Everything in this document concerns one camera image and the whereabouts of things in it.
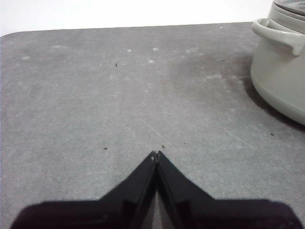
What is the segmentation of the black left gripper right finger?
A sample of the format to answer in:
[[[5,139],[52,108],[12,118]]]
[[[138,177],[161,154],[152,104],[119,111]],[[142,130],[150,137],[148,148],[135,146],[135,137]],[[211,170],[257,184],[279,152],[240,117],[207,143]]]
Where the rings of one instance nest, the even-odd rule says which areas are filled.
[[[301,229],[285,203],[268,199],[215,199],[190,181],[161,152],[156,154],[157,190],[177,229]]]

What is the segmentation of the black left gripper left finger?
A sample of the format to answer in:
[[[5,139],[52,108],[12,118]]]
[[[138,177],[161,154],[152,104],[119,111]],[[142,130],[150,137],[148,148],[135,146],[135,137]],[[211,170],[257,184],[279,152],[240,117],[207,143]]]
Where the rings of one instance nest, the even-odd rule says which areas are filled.
[[[13,229],[139,229],[154,200],[156,152],[97,200],[48,201],[25,207]]]

